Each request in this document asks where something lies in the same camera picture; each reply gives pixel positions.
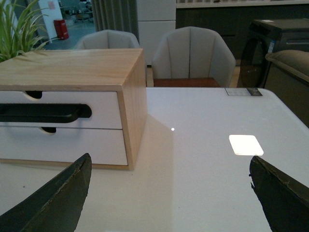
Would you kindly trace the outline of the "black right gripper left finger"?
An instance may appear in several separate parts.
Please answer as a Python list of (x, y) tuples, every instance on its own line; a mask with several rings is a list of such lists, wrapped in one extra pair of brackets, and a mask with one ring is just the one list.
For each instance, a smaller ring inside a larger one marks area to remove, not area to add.
[(75, 231), (92, 173), (88, 153), (0, 217), (2, 232)]

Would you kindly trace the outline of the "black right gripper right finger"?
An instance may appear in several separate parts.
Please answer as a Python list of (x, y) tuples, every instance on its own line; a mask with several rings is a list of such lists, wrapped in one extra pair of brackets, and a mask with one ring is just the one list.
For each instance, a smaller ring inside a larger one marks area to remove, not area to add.
[(309, 230), (309, 188), (259, 156), (249, 166), (251, 187), (273, 232)]

